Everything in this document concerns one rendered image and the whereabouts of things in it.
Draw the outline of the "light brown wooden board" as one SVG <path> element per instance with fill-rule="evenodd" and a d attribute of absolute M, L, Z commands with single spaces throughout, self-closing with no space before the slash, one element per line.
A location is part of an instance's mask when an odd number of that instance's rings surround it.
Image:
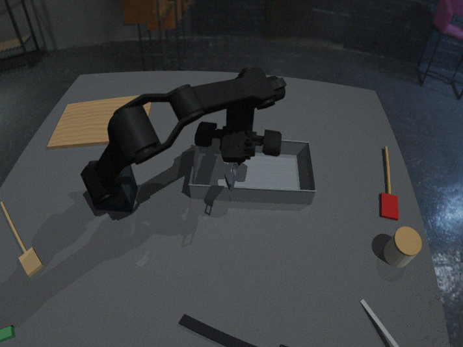
<path fill-rule="evenodd" d="M 108 145 L 113 113 L 139 96 L 67 104 L 47 145 L 48 149 Z"/>

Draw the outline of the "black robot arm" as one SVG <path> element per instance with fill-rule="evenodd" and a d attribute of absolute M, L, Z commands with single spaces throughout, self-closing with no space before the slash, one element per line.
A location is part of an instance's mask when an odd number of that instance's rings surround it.
<path fill-rule="evenodd" d="M 283 77 L 267 78 L 262 68 L 251 67 L 244 68 L 235 79 L 194 87 L 186 84 L 164 94 L 142 94 L 126 103 L 109 120 L 109 144 L 99 161 L 90 161 L 80 174 L 94 206 L 118 198 L 121 171 L 170 148 L 186 125 L 224 109 L 234 120 L 248 120 L 255 108 L 269 108 L 283 99 L 285 86 Z M 148 102 L 169 102 L 179 120 L 164 144 L 160 143 L 143 107 Z M 223 126 L 221 142 L 224 162 L 243 163 L 255 157 L 256 141 L 251 141 L 245 126 L 238 130 Z"/>

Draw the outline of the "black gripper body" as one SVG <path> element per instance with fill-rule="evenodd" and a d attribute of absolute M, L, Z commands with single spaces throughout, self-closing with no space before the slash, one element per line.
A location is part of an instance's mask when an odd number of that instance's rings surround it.
<path fill-rule="evenodd" d="M 256 132 L 253 131 L 253 121 L 254 115 L 248 120 L 234 120 L 230 118 L 226 113 L 226 126 L 229 126 L 232 130 L 238 130 L 240 126 L 245 126 L 249 132 L 251 141 L 256 141 L 257 146 L 263 145 L 263 152 L 266 155 L 279 156 L 281 152 L 281 139 L 282 134 L 278 131 L 265 129 L 264 136 L 256 135 Z M 214 122 L 201 122 L 196 130 L 194 137 L 196 146 L 209 147 L 212 144 L 213 138 L 220 139 L 220 146 L 222 147 L 221 142 L 221 132 L 222 129 L 217 129 L 217 123 Z"/>

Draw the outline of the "grey cylinder with tan top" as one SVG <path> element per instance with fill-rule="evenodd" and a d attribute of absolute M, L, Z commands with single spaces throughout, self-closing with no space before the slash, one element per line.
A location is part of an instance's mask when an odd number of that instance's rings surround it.
<path fill-rule="evenodd" d="M 421 237 L 410 227 L 400 227 L 384 247 L 386 261 L 396 268 L 407 265 L 420 251 Z"/>

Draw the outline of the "red spatula with wooden handle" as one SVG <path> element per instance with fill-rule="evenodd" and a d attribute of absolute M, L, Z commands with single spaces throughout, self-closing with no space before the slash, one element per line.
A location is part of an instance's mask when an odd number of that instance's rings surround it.
<path fill-rule="evenodd" d="M 380 217 L 389 218 L 391 220 L 399 219 L 398 211 L 398 196 L 391 195 L 390 184 L 390 166 L 388 159 L 388 147 L 384 146 L 385 161 L 386 161 L 386 180 L 387 180 L 387 193 L 380 194 Z"/>

